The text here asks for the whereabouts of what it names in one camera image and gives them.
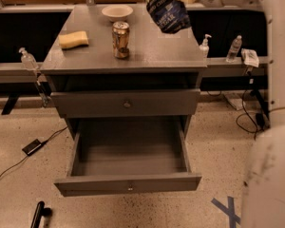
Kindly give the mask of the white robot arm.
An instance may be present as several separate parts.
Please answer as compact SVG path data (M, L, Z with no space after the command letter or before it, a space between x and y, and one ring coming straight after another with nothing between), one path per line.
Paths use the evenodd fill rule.
M247 158L241 228L285 228L285 0L215 0L214 7L259 9L268 46L270 128Z

